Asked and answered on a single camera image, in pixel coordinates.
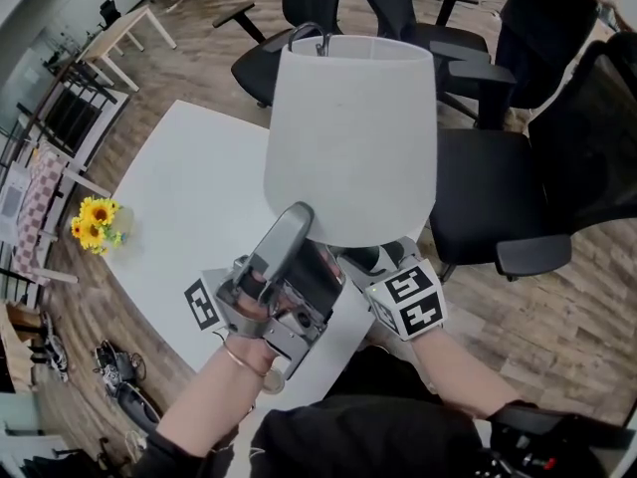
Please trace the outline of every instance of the white desk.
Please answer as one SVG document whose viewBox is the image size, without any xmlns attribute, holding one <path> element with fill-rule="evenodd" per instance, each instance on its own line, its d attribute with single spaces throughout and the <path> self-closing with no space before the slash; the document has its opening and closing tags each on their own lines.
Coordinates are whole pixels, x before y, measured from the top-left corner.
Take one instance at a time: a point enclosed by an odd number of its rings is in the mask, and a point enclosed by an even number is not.
<svg viewBox="0 0 637 478">
<path fill-rule="evenodd" d="M 624 28 L 637 31 L 637 0 L 619 0 L 615 13 Z"/>
<path fill-rule="evenodd" d="M 221 341 L 199 330 L 184 291 L 204 269 L 230 267 L 275 221 L 263 195 L 268 130 L 181 101 L 152 132 L 114 199 L 131 207 L 126 245 L 106 256 L 115 277 L 166 342 L 195 370 Z M 373 321 L 347 282 L 325 334 L 267 408 L 324 397 Z"/>
<path fill-rule="evenodd" d="M 104 80 L 112 87 L 112 80 L 95 64 L 97 59 L 102 59 L 103 62 L 107 66 L 109 66 L 124 83 L 131 87 L 135 92 L 138 92 L 139 87 L 137 86 L 137 84 L 133 80 L 131 80 L 126 75 L 126 73 L 115 64 L 115 62 L 112 61 L 112 59 L 108 56 L 108 53 L 110 52 L 110 50 L 116 50 L 120 55 L 123 55 L 123 51 L 117 46 L 117 43 L 124 36 L 130 39 L 130 41 L 132 41 L 132 43 L 140 52 L 144 50 L 141 43 L 139 43 L 139 41 L 137 41 L 135 37 L 130 33 L 132 27 L 136 25 L 144 16 L 147 17 L 152 26 L 157 29 L 157 32 L 159 32 L 161 37 L 164 38 L 170 48 L 172 48 L 173 50 L 177 48 L 177 44 L 172 40 L 168 32 L 166 32 L 166 29 L 163 28 L 161 23 L 159 23 L 159 20 L 155 17 L 154 14 L 152 14 L 150 8 L 145 5 L 143 7 L 140 7 L 139 9 L 135 9 L 134 11 L 130 11 L 128 14 L 121 16 L 106 30 L 95 37 L 77 58 L 77 62 L 80 60 L 84 60 L 102 80 Z"/>
</svg>

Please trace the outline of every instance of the sunflower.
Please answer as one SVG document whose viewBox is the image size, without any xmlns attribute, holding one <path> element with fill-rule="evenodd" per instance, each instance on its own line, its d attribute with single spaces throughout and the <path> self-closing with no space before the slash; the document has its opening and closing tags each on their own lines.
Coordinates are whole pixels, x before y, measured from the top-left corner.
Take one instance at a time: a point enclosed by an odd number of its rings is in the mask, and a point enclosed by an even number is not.
<svg viewBox="0 0 637 478">
<path fill-rule="evenodd" d="M 88 220 L 84 220 L 80 226 L 80 231 L 82 232 L 82 240 L 80 242 L 85 250 L 102 246 L 105 237 L 103 228 Z"/>
<path fill-rule="evenodd" d="M 82 204 L 80 205 L 80 219 L 86 219 L 88 209 L 93 205 L 93 197 L 87 196 L 84 200 L 82 200 Z"/>
<path fill-rule="evenodd" d="M 82 203 L 80 209 L 80 217 L 94 223 L 96 225 L 110 225 L 115 218 L 115 209 L 112 207 L 110 200 L 104 200 L 103 198 L 93 200 L 90 203 Z"/>
<path fill-rule="evenodd" d="M 71 233 L 76 239 L 82 240 L 84 227 L 82 226 L 82 218 L 75 217 L 71 220 Z"/>
</svg>

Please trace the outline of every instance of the white lampshade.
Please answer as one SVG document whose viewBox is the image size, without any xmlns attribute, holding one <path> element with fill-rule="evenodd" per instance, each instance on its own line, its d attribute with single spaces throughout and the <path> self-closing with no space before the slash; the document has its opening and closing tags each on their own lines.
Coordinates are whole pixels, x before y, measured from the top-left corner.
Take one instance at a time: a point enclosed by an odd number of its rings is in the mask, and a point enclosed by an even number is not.
<svg viewBox="0 0 637 478">
<path fill-rule="evenodd" d="M 309 237 L 384 244 L 426 221 L 435 201 L 437 123 L 432 55 L 388 39 L 296 41 L 281 56 L 264 187 L 277 215 L 315 212 Z"/>
</svg>

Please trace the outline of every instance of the bracelet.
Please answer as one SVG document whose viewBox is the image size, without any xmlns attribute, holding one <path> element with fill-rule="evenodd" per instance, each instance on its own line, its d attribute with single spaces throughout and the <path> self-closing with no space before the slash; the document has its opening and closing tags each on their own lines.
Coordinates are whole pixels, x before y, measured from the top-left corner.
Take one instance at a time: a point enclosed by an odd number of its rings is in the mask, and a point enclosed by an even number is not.
<svg viewBox="0 0 637 478">
<path fill-rule="evenodd" d="M 234 361 L 238 366 L 242 366 L 243 368 L 247 368 L 248 370 L 251 370 L 252 372 L 254 372 L 256 375 L 258 375 L 261 378 L 265 378 L 266 375 L 268 375 L 267 372 L 260 373 L 258 370 L 252 368 L 249 364 L 247 364 L 245 361 L 243 361 L 241 358 L 235 355 L 232 351 L 230 351 L 230 349 L 228 349 L 228 346 L 226 345 L 225 341 L 223 343 L 223 348 L 226 350 L 226 353 L 228 353 L 228 356 L 230 357 L 230 359 Z"/>
</svg>

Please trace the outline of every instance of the black sleeve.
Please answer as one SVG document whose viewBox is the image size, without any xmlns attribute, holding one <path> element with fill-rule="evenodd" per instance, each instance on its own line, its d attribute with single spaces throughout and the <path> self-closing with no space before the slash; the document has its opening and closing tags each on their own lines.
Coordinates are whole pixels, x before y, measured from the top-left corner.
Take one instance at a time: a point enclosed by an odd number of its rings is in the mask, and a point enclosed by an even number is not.
<svg viewBox="0 0 637 478">
<path fill-rule="evenodd" d="M 193 457 L 157 432 L 148 436 L 148 447 L 133 468 L 133 478 L 220 478 L 234 458 L 235 427 L 205 458 Z"/>
<path fill-rule="evenodd" d="M 204 459 L 193 457 L 156 432 L 147 439 L 148 447 L 132 470 L 133 478 L 194 478 Z"/>
</svg>

